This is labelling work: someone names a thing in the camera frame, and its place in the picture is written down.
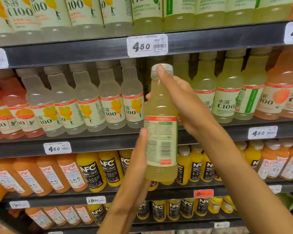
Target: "orange bottle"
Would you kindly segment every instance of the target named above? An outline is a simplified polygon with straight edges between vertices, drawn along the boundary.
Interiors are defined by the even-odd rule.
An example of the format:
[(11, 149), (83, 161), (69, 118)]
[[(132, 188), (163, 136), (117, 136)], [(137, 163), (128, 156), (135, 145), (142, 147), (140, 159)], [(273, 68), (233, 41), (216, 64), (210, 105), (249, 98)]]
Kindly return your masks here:
[(293, 46), (284, 47), (258, 101), (255, 116), (265, 120), (279, 118), (293, 89)]
[(55, 192), (64, 193), (70, 189), (70, 184), (59, 167), (56, 156), (38, 156), (36, 163)]
[(20, 125), (8, 110), (3, 100), (3, 92), (0, 90), (0, 131), (6, 139), (17, 139), (24, 136)]
[(45, 132), (25, 99), (26, 90), (16, 78), (13, 70), (0, 70), (0, 88), (4, 92), (2, 98), (4, 104), (16, 118), (26, 136), (33, 138), (43, 135)]
[(262, 158), (257, 167), (257, 173), (260, 178), (266, 179), (277, 162), (277, 154), (280, 149), (280, 142), (275, 139), (265, 141), (265, 146), (261, 151)]
[(76, 226), (82, 221), (73, 206), (59, 206), (58, 209), (72, 226)]
[(67, 223), (67, 220), (63, 217), (57, 207), (43, 207), (43, 210), (58, 226), (63, 226)]
[(84, 222), (84, 224), (91, 224), (94, 221), (93, 216), (91, 215), (89, 209), (86, 205), (75, 205), (74, 208), (78, 212), (78, 215)]
[(18, 157), (13, 162), (13, 168), (38, 196), (45, 196), (53, 191), (36, 164), (36, 157)]
[(31, 195), (33, 190), (13, 168), (14, 158), (0, 159), (0, 177), (8, 191), (16, 191), (21, 196)]
[(76, 192), (85, 190), (88, 187), (76, 161), (76, 153), (59, 154), (56, 158), (66, 179)]
[(27, 208), (25, 213), (44, 230), (54, 225), (54, 222), (46, 215), (42, 208)]

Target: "juice bottle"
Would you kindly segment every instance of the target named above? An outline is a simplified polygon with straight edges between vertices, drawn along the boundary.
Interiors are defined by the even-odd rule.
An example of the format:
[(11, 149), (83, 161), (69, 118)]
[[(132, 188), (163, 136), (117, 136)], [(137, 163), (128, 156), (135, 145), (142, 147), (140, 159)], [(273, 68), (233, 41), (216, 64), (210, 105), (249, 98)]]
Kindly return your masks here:
[(106, 209), (103, 204), (88, 205), (88, 209), (94, 217), (94, 221), (96, 222), (96, 224), (98, 226), (101, 226), (106, 215)]
[(163, 0), (132, 0), (131, 6), (135, 34), (163, 32)]
[(77, 33), (72, 27), (65, 0), (30, 0), (30, 2), (46, 42), (76, 39)]
[(166, 219), (166, 200), (152, 201), (153, 218), (157, 222), (163, 222)]
[(164, 32), (194, 29), (194, 13), (195, 0), (164, 0)]
[(43, 212), (42, 208), (27, 208), (25, 213), (42, 229), (47, 230), (54, 222)]
[(31, 195), (33, 190), (21, 178), (21, 176), (13, 168), (14, 158), (0, 159), (0, 178), (4, 184), (4, 188), (8, 191), (16, 191), (21, 196)]
[(121, 97), (121, 87), (115, 81), (113, 69), (110, 67), (109, 62), (97, 61), (96, 65), (99, 69), (99, 94), (107, 127), (113, 130), (123, 128), (127, 124), (127, 120), (123, 99)]
[(123, 181), (124, 174), (118, 152), (115, 150), (102, 151), (98, 152), (98, 156), (109, 186), (119, 186)]
[(40, 122), (25, 100), (26, 90), (15, 77), (13, 70), (0, 70), (0, 88), (4, 92), (2, 100), (28, 138), (44, 134)]
[(198, 198), (196, 199), (196, 204), (194, 207), (194, 212), (196, 215), (204, 217), (207, 214), (208, 205), (211, 201), (211, 198)]
[(100, 0), (107, 36), (133, 34), (133, 14), (130, 0)]
[(39, 119), (45, 134), (49, 137), (63, 134), (66, 130), (53, 104), (51, 92), (43, 85), (37, 70), (34, 67), (20, 68), (16, 72), (27, 90), (25, 99)]
[(194, 214), (195, 199), (182, 199), (181, 200), (181, 215), (184, 218), (192, 218)]
[(72, 226), (76, 226), (82, 221), (73, 206), (59, 206), (58, 209)]
[(261, 150), (264, 148), (264, 143), (261, 140), (251, 140), (248, 148), (244, 151), (245, 159), (252, 168), (256, 169), (261, 160)]
[(269, 178), (276, 178), (279, 176), (290, 156), (289, 148), (293, 146), (293, 138), (279, 138), (278, 141), (281, 144), (281, 147), (277, 151), (277, 161), (274, 163), (273, 168), (270, 169), (268, 174)]
[(150, 215), (149, 202), (144, 201), (142, 203), (142, 205), (140, 205), (140, 207), (138, 208), (137, 217), (140, 220), (145, 220), (145, 219), (147, 219), (149, 217), (149, 215)]
[(124, 149), (124, 150), (119, 150), (118, 152), (119, 152), (119, 156), (121, 158), (121, 166), (122, 166), (123, 172), (125, 174), (127, 171), (129, 162), (130, 162), (130, 157), (133, 152), (133, 149)]
[(121, 67), (124, 78), (124, 82), (121, 84), (121, 96), (124, 102), (127, 125), (130, 128), (143, 127), (143, 85), (138, 80), (136, 59), (122, 59)]
[(238, 120), (250, 120), (253, 118), (267, 80), (265, 67), (271, 49), (271, 47), (263, 47), (251, 50), (246, 68), (241, 73), (243, 85), (239, 92), (233, 118)]
[(274, 22), (289, 17), (293, 0), (258, 0), (252, 23)]
[(176, 181), (180, 185), (186, 185), (189, 180), (191, 159), (189, 157), (190, 148), (188, 145), (181, 145), (178, 147), (178, 174)]
[(44, 42), (39, 23), (29, 0), (1, 0), (7, 23), (16, 31), (17, 44)]
[(74, 191), (80, 192), (88, 187), (77, 165), (76, 153), (57, 155), (56, 160)]
[(196, 0), (195, 22), (197, 29), (223, 26), (227, 0)]
[(178, 76), (180, 79), (185, 80), (189, 84), (191, 84), (191, 79), (189, 77), (189, 60), (190, 54), (176, 54), (173, 56), (173, 68), (174, 75)]
[(256, 0), (227, 0), (224, 25), (245, 25), (252, 21)]
[(203, 152), (203, 161), (202, 161), (202, 169), (201, 169), (201, 174), (200, 178), (204, 182), (211, 182), (213, 179), (213, 164), (209, 160), (207, 154)]
[(246, 49), (228, 50), (223, 72), (217, 77), (212, 113), (219, 123), (229, 123), (233, 119), (243, 83), (241, 67), (245, 52)]
[(255, 116), (265, 120), (279, 118), (293, 90), (293, 51), (284, 47), (274, 68), (268, 71), (267, 81), (255, 110)]
[(53, 191), (49, 181), (36, 164), (36, 157), (18, 157), (13, 161), (13, 168), (38, 196), (45, 196)]
[(57, 207), (43, 207), (43, 210), (59, 227), (67, 223), (67, 220), (63, 217)]
[(78, 38), (105, 37), (99, 0), (65, 0), (71, 23)]
[(203, 149), (199, 144), (191, 145), (191, 153), (189, 154), (191, 163), (191, 173), (189, 180), (192, 182), (198, 182), (200, 179), (201, 168), (203, 163)]
[(94, 221), (93, 216), (91, 215), (88, 207), (86, 205), (75, 205), (75, 210), (82, 219), (84, 224), (91, 224)]
[(70, 183), (59, 167), (56, 156), (38, 156), (36, 163), (56, 193), (64, 193), (70, 189)]
[(167, 217), (172, 221), (178, 221), (180, 218), (181, 200), (171, 199), (167, 201)]
[(70, 64), (76, 83), (75, 94), (87, 130), (98, 132), (107, 127), (98, 88), (92, 84), (85, 63)]
[(208, 204), (208, 211), (213, 214), (219, 213), (222, 202), (223, 202), (222, 197), (212, 197), (211, 201)]
[[(171, 65), (161, 65), (168, 74), (173, 75)], [(166, 87), (158, 78), (156, 72), (158, 66), (159, 64), (152, 66), (152, 98), (145, 106), (144, 127), (148, 130), (146, 178), (151, 181), (170, 182), (177, 177), (178, 173), (178, 111), (172, 104)], [(170, 133), (160, 134), (159, 132), (163, 129)]]
[(98, 153), (78, 153), (76, 160), (91, 192), (95, 193), (103, 190), (107, 182)]
[(193, 78), (191, 87), (196, 95), (211, 111), (213, 108), (214, 96), (216, 91), (215, 59), (217, 52), (201, 52), (199, 54), (199, 65), (197, 74)]
[(264, 143), (264, 148), (261, 151), (262, 157), (258, 163), (257, 173), (260, 178), (266, 179), (270, 171), (277, 162), (278, 150), (280, 149), (280, 142), (275, 139), (268, 139)]
[(74, 89), (68, 85), (63, 69), (60, 66), (45, 66), (51, 84), (53, 102), (59, 112), (66, 132), (70, 135), (79, 134), (86, 130), (82, 112), (76, 99)]

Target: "plastic bottle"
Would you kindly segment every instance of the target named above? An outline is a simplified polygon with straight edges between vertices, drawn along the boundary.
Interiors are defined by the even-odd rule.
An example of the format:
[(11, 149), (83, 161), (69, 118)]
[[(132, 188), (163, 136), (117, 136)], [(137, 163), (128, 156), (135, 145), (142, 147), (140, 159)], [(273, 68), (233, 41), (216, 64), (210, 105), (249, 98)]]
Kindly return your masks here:
[(195, 199), (182, 199), (181, 200), (181, 215), (184, 218), (192, 218), (194, 214)]
[(42, 208), (27, 208), (25, 213), (44, 230), (54, 225), (54, 222), (43, 212)]
[(144, 201), (137, 210), (137, 217), (140, 220), (146, 220), (150, 215), (150, 208), (148, 201)]
[(257, 173), (260, 178), (266, 179), (270, 171), (277, 162), (278, 150), (280, 142), (275, 139), (268, 139), (264, 143), (264, 148), (261, 151), (262, 157), (257, 166)]
[(4, 92), (2, 100), (28, 138), (44, 134), (40, 122), (25, 100), (26, 90), (15, 77), (13, 70), (0, 70), (0, 88)]
[(70, 22), (65, 0), (30, 0), (30, 2), (47, 42), (76, 39), (77, 34)]
[(99, 161), (98, 153), (78, 153), (76, 160), (88, 183), (90, 191), (95, 193), (103, 190), (107, 182)]
[(127, 171), (129, 162), (130, 162), (130, 158), (131, 158), (131, 154), (133, 152), (133, 149), (124, 149), (124, 150), (119, 150), (119, 156), (121, 158), (121, 166), (123, 168), (123, 172), (124, 174)]
[(196, 28), (204, 29), (223, 26), (227, 0), (196, 0)]
[(195, 28), (195, 0), (164, 0), (164, 32)]
[(96, 222), (96, 224), (98, 226), (101, 226), (106, 215), (105, 207), (102, 204), (92, 204), (88, 205), (88, 209), (94, 217), (94, 221)]
[[(173, 75), (173, 67), (161, 64), (168, 74)], [(172, 104), (169, 93), (160, 82), (156, 68), (152, 66), (152, 98), (145, 106), (144, 126), (148, 130), (148, 149), (146, 151), (146, 178), (151, 181), (169, 182), (177, 177), (177, 137), (178, 111)], [(160, 128), (170, 130), (165, 138), (158, 135)]]
[(194, 212), (196, 215), (204, 217), (207, 214), (208, 205), (211, 201), (211, 198), (198, 198), (196, 199), (196, 204), (194, 207)]
[(97, 61), (100, 78), (99, 94), (104, 109), (107, 127), (113, 130), (123, 128), (127, 124), (121, 87), (115, 81), (113, 69), (107, 61)]
[(258, 0), (252, 23), (275, 22), (289, 17), (293, 0)]
[(166, 200), (152, 201), (153, 218), (157, 222), (163, 222), (166, 219)]
[(180, 218), (181, 199), (171, 199), (167, 201), (167, 217), (172, 221)]
[(131, 0), (135, 34), (163, 32), (163, 0)]
[(53, 191), (36, 164), (36, 157), (18, 157), (13, 161), (13, 168), (38, 196), (45, 196)]
[(27, 89), (25, 99), (39, 120), (45, 134), (48, 137), (63, 134), (66, 130), (53, 104), (51, 92), (43, 85), (37, 70), (35, 68), (20, 68), (16, 69), (16, 72)]
[(277, 152), (277, 161), (275, 162), (273, 168), (270, 169), (268, 174), (269, 178), (276, 178), (279, 176), (290, 156), (289, 148), (293, 146), (293, 138), (279, 138), (278, 141), (280, 142), (281, 147)]
[(80, 192), (88, 187), (77, 165), (75, 153), (60, 154), (56, 160), (74, 191)]
[(267, 81), (255, 110), (255, 116), (265, 120), (279, 118), (293, 90), (293, 46), (284, 47)]
[(59, 206), (58, 209), (72, 226), (76, 226), (82, 221), (73, 206)]
[(176, 54), (173, 56), (173, 68), (174, 75), (178, 76), (180, 79), (185, 80), (189, 84), (191, 84), (191, 78), (189, 77), (189, 60), (190, 54)]
[(252, 21), (256, 0), (227, 0), (225, 26), (245, 25)]
[(51, 84), (52, 98), (56, 110), (62, 119), (66, 132), (70, 135), (79, 134), (86, 130), (82, 112), (76, 99), (74, 89), (68, 85), (63, 69), (60, 66), (45, 66)]
[(121, 67), (124, 82), (121, 84), (127, 125), (130, 128), (140, 128), (144, 123), (143, 85), (138, 80), (136, 59), (122, 59)]
[(192, 182), (198, 182), (200, 179), (201, 168), (203, 163), (203, 149), (199, 144), (191, 145), (191, 152), (189, 154), (191, 173), (189, 180)]
[(118, 152), (115, 150), (102, 151), (98, 152), (98, 156), (109, 186), (119, 186), (123, 181), (124, 174)]
[(86, 205), (75, 205), (75, 210), (77, 211), (78, 215), (82, 219), (84, 224), (91, 224), (94, 221), (93, 216), (91, 215), (88, 207)]
[(9, 19), (16, 31), (17, 44), (42, 43), (42, 32), (34, 16), (29, 0), (1, 0)]
[(108, 36), (133, 34), (133, 14), (130, 0), (100, 0), (100, 3)]
[(251, 50), (246, 68), (241, 73), (243, 85), (239, 92), (233, 118), (238, 120), (250, 120), (253, 118), (267, 80), (265, 67), (271, 49), (272, 47), (263, 47)]
[(246, 49), (228, 50), (223, 72), (217, 77), (212, 113), (219, 123), (229, 123), (233, 119), (243, 83), (241, 67), (245, 52)]
[(193, 78), (191, 87), (196, 95), (211, 111), (213, 108), (214, 96), (216, 91), (215, 59), (217, 52), (201, 52), (199, 54), (199, 65), (197, 74)]
[(189, 157), (190, 148), (188, 145), (178, 147), (178, 174), (176, 181), (179, 185), (186, 185), (189, 180), (191, 159)]
[(98, 88), (92, 84), (85, 63), (70, 64), (76, 83), (75, 94), (87, 130), (98, 132), (107, 127)]
[(65, 0), (71, 23), (78, 38), (105, 37), (99, 0)]
[(57, 207), (43, 207), (43, 210), (59, 227), (67, 224), (67, 220), (63, 217)]
[(244, 151), (245, 159), (252, 168), (256, 169), (261, 160), (261, 150), (264, 148), (264, 143), (261, 140), (251, 140), (248, 148)]

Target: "lemon juice bottle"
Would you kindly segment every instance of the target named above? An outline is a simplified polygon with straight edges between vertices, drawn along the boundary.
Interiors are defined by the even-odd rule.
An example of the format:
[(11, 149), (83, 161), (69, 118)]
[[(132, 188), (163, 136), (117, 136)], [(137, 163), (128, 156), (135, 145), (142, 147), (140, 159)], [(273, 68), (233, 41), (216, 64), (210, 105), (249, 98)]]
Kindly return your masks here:
[(286, 20), (289, 17), (292, 3), (293, 0), (257, 0), (252, 22)]
[(164, 32), (195, 28), (195, 0), (164, 0)]
[(224, 25), (245, 25), (252, 21), (256, 0), (227, 0)]
[[(168, 74), (173, 75), (171, 65), (161, 65)], [(144, 108), (144, 127), (148, 130), (146, 178), (151, 181), (169, 182), (174, 180), (178, 173), (178, 111), (166, 87), (158, 78), (158, 66), (159, 64), (152, 67), (152, 97)]]
[(210, 28), (222, 26), (225, 18), (227, 0), (196, 0), (195, 23), (196, 28)]
[(265, 70), (271, 47), (253, 48), (247, 61), (245, 70), (242, 71), (242, 89), (239, 92), (238, 101), (233, 118), (238, 120), (250, 120), (267, 80)]
[(85, 63), (70, 64), (76, 83), (75, 93), (87, 130), (98, 132), (107, 127), (98, 88), (92, 84)]
[(188, 83), (191, 83), (191, 78), (189, 77), (189, 59), (190, 54), (176, 54), (173, 56), (173, 67), (174, 74), (180, 79), (185, 80)]
[(211, 111), (213, 108), (216, 91), (215, 60), (217, 52), (201, 52), (199, 54), (199, 65), (197, 74), (193, 78), (191, 87), (196, 95)]
[(131, 0), (135, 34), (163, 32), (163, 0)]
[(241, 68), (245, 52), (246, 49), (228, 50), (223, 72), (217, 77), (212, 113), (219, 123), (229, 123), (233, 119), (243, 83)]

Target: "orange juice bottle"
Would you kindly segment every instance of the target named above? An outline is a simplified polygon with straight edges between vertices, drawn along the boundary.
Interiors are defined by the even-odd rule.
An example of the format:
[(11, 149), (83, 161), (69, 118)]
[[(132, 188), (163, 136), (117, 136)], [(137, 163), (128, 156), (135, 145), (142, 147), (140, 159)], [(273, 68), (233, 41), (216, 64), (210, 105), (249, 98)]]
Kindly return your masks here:
[(84, 224), (91, 224), (94, 221), (93, 216), (91, 215), (89, 209), (86, 205), (75, 205), (74, 208), (78, 212), (78, 215), (84, 222)]
[(277, 162), (277, 154), (280, 149), (280, 142), (275, 139), (268, 139), (262, 149), (262, 158), (259, 161), (257, 173), (260, 178), (266, 179)]
[(54, 225), (54, 222), (43, 212), (42, 208), (27, 208), (25, 213), (44, 230)]
[(8, 191), (16, 191), (21, 196), (31, 195), (33, 190), (13, 168), (14, 158), (0, 159), (0, 177)]
[(81, 192), (88, 187), (77, 165), (76, 153), (59, 154), (56, 160), (74, 191)]
[(267, 81), (254, 114), (256, 117), (265, 120), (279, 118), (293, 89), (293, 51), (291, 47), (284, 47), (275, 67), (267, 72)]
[(36, 157), (18, 157), (13, 162), (13, 168), (38, 196), (45, 196), (53, 191), (36, 164)]
[(2, 98), (4, 104), (16, 118), (26, 136), (33, 138), (43, 135), (45, 132), (25, 99), (26, 90), (16, 78), (13, 70), (0, 70), (0, 88), (4, 92)]
[(124, 173), (118, 151), (102, 151), (98, 154), (107, 183), (112, 187), (119, 186), (123, 181)]
[(276, 178), (279, 175), (290, 156), (289, 148), (293, 146), (292, 138), (279, 138), (278, 141), (281, 144), (281, 147), (277, 151), (277, 161), (275, 162), (273, 168), (270, 169), (268, 175), (269, 178)]
[(63, 226), (67, 223), (67, 220), (63, 217), (57, 207), (43, 207), (43, 210), (58, 226)]
[(73, 206), (59, 206), (58, 209), (72, 226), (76, 226), (82, 221)]
[(36, 163), (56, 193), (64, 193), (70, 189), (70, 184), (59, 167), (56, 156), (38, 156)]

